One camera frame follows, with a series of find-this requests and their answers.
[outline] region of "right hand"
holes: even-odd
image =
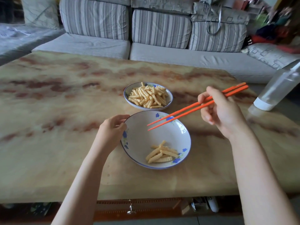
[[[228,139],[243,128],[248,127],[241,109],[233,98],[226,98],[221,91],[208,86],[206,92],[198,96],[198,102],[202,104],[208,96],[212,96],[215,102],[201,109],[201,117],[204,121],[216,125]]]

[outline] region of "bowl rim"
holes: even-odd
[[[135,82],[135,83],[132,83],[132,84],[128,85],[128,86],[124,89],[124,91],[123,91],[123,96],[124,96],[124,98],[126,99],[126,101],[127,101],[128,103],[130,103],[130,105],[134,106],[135,108],[140,109],[140,108],[141,108],[140,106],[137,106],[137,105],[133,104],[132,102],[130,102],[130,101],[128,100],[128,98],[126,97],[126,95],[125,95],[126,89],[127,89],[128,87],[130,87],[131,85],[136,84],[136,83],[141,83],[141,82]],[[155,84],[155,85],[164,87],[163,85],[159,85],[159,84],[156,84],[156,83],[153,83],[153,82],[143,82],[143,83],[150,83],[150,84]],[[161,107],[161,108],[157,108],[157,109],[166,109],[167,107],[169,107],[169,106],[171,105],[171,103],[173,102],[174,97],[173,97],[173,94],[172,94],[171,92],[170,92],[170,94],[171,94],[171,100],[170,100],[170,102],[169,102],[166,106]],[[159,111],[159,110],[156,110],[156,109],[150,109],[150,108],[145,108],[145,107],[142,107],[142,108],[148,109],[148,110],[153,110],[153,111]]]
[[[155,111],[155,110],[144,110],[144,111],[140,111],[140,112],[137,112],[137,113],[146,112],[146,111]],[[181,159],[178,163],[175,163],[174,165],[171,165],[171,166],[167,166],[167,167],[153,167],[153,166],[147,166],[147,165],[144,165],[144,164],[142,164],[142,163],[136,161],[135,159],[133,159],[133,158],[128,154],[128,152],[125,150],[125,148],[124,148],[124,146],[123,146],[123,143],[122,143],[122,139],[120,140],[120,142],[121,142],[122,148],[124,149],[125,153],[130,157],[130,159],[132,159],[134,162],[136,162],[137,164],[139,164],[139,165],[141,165],[141,166],[143,166],[143,167],[150,168],[150,169],[154,169],[154,170],[164,170],[164,169],[171,168],[171,167],[174,167],[174,166],[178,165],[178,164],[181,163],[183,160],[185,160],[186,157],[189,155],[190,149],[191,149],[191,146],[192,146],[192,139],[191,139],[191,137],[190,137],[190,148],[189,148],[189,151],[188,151],[187,155],[186,155],[183,159]]]

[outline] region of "bowl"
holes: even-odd
[[[149,86],[161,86],[161,87],[164,87],[164,86],[162,86],[162,85],[158,85],[158,84],[155,84],[155,83],[151,83],[151,82],[144,82],[145,83],[145,86],[147,86],[147,85],[149,85]],[[130,95],[130,93],[132,92],[132,89],[133,88],[137,88],[137,87],[140,87],[140,86],[142,86],[142,83],[141,82],[137,82],[137,83],[134,83],[134,84],[131,84],[131,85],[129,85],[129,86],[127,86],[126,88],[125,88],[125,90],[124,90],[124,98],[126,99],[126,101],[131,105],[131,106],[134,106],[135,108],[137,108],[137,109],[140,109],[140,110],[154,110],[154,111],[159,111],[159,110],[163,110],[163,109],[166,109],[168,106],[170,106],[171,105],[171,102],[173,101],[173,95],[172,95],[172,93],[166,88],[166,92],[167,92],[167,94],[168,94],[168,97],[166,98],[166,102],[167,102],[167,105],[166,106],[164,106],[164,107],[162,107],[162,108],[157,108],[157,109],[151,109],[151,108],[144,108],[144,107],[142,107],[142,106],[137,106],[137,105],[135,105],[135,104],[133,104],[132,102],[130,102],[129,100],[128,100],[128,97],[129,97],[129,95]]]
[[[137,164],[146,168],[161,170],[181,163],[189,154],[191,146],[190,134],[179,120],[174,120],[148,131],[149,128],[159,123],[151,126],[147,126],[147,124],[167,115],[154,110],[141,111],[133,114],[125,121],[127,129],[123,132],[121,144],[127,155]],[[146,156],[153,151],[151,146],[159,145],[163,140],[167,142],[165,146],[179,152],[179,158],[170,162],[148,164]]]

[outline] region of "plastic bottle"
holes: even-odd
[[[254,101],[254,106],[265,111],[272,110],[299,83],[300,60],[295,60],[275,73]]]

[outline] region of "hand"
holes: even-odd
[[[106,119],[99,127],[91,150],[109,155],[120,143],[123,132],[127,129],[124,123],[130,115],[116,115]]]
[[[226,98],[221,91],[208,86],[206,92],[198,96],[198,102],[202,104],[208,96],[212,96],[215,103],[201,109],[201,117],[204,121],[216,125],[228,139],[243,128],[248,128],[241,109],[233,98]]]

